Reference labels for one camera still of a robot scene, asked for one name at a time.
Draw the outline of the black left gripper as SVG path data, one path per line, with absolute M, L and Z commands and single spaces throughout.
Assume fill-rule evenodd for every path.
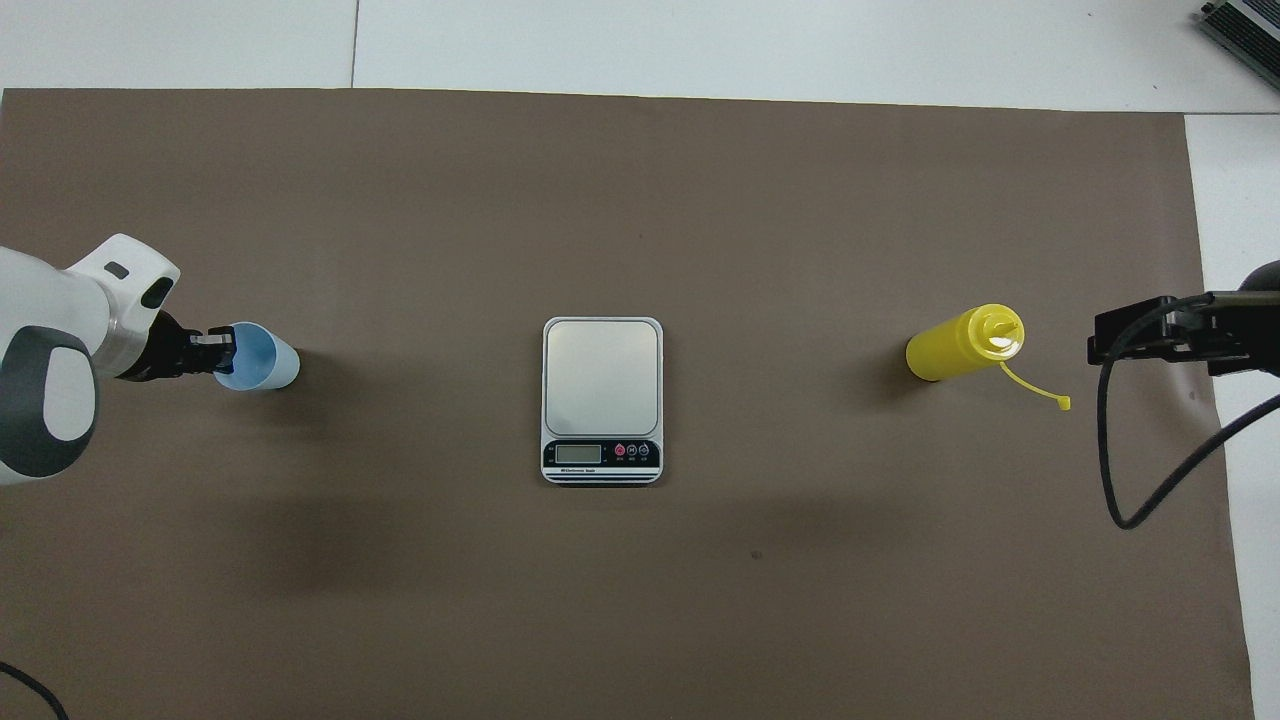
M 204 337 L 204 350 L 198 338 Z M 122 380 L 148 382 L 191 374 L 232 374 L 236 369 L 236 329 L 211 328 L 206 334 L 184 328 L 168 311 L 155 316 L 140 356 Z

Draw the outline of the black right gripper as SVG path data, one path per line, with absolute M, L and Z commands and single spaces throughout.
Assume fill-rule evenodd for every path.
M 1254 269 L 1234 292 L 1212 295 L 1210 304 L 1175 313 L 1185 327 L 1187 345 L 1194 361 L 1207 364 L 1211 377 L 1244 372 L 1279 375 L 1279 264 Z M 1128 337 L 1119 359 L 1158 359 L 1171 363 L 1178 337 L 1170 329 L 1169 310 L 1143 318 L 1175 301 L 1153 297 L 1093 315 L 1088 338 L 1088 364 L 1101 366 L 1111 350 Z

